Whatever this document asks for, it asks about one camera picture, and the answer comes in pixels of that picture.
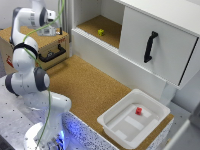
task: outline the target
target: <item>black handle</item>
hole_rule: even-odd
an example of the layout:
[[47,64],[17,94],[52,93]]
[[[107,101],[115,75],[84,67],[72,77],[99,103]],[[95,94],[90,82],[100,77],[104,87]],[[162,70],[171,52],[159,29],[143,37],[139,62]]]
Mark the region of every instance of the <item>black handle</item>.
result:
[[66,50],[63,48],[63,47],[61,47],[61,45],[60,44],[58,44],[58,49],[60,50],[58,53],[55,53],[55,54],[53,54],[53,55],[51,55],[51,56],[49,56],[49,57],[43,57],[41,54],[39,54],[39,59],[42,61],[42,62],[49,62],[49,61],[51,61],[51,60],[53,60],[53,59],[55,59],[56,57],[59,57],[60,55],[62,55],[62,54],[64,54],[65,52],[66,52]]
[[147,48],[146,48],[146,52],[144,55],[144,63],[147,63],[152,59],[152,57],[150,56],[151,48],[152,48],[152,44],[153,44],[153,39],[156,38],[157,36],[158,36],[158,33],[152,31],[152,34],[149,37],[149,40],[147,42]]

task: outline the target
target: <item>red cube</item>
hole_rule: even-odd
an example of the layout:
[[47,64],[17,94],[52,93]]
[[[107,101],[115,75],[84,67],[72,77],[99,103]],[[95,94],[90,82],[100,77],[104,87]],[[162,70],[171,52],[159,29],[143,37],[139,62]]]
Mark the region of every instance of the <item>red cube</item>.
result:
[[137,107],[135,114],[141,115],[141,113],[142,113],[142,108]]

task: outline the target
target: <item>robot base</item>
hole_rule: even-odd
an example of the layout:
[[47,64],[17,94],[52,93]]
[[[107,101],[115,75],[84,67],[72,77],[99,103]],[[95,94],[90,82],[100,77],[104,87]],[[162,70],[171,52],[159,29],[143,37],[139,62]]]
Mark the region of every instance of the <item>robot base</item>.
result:
[[[25,134],[24,137],[24,149],[25,150],[57,150],[56,145],[53,142],[48,142],[44,145],[39,145],[38,148],[37,147],[37,143],[38,141],[36,141],[34,138],[36,137],[37,133],[40,131],[40,129],[43,127],[43,123],[37,123],[34,126],[32,126]],[[63,150],[66,150],[70,139],[69,138],[65,138],[64,137],[64,141],[65,142],[65,148]]]

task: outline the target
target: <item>white tray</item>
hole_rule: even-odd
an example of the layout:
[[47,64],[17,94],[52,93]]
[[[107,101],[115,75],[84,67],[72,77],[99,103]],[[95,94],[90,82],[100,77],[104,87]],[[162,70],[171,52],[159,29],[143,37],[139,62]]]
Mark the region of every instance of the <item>white tray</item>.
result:
[[[137,107],[142,108],[141,115],[135,114]],[[169,108],[135,89],[97,120],[118,144],[135,149],[169,113]]]

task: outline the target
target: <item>yellow object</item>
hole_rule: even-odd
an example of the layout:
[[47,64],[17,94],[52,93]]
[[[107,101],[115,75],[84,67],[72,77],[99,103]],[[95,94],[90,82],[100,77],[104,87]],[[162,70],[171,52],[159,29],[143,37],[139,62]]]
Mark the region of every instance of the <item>yellow object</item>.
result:
[[98,34],[99,34],[99,36],[103,36],[104,35],[104,30],[102,30],[102,29],[98,30]]

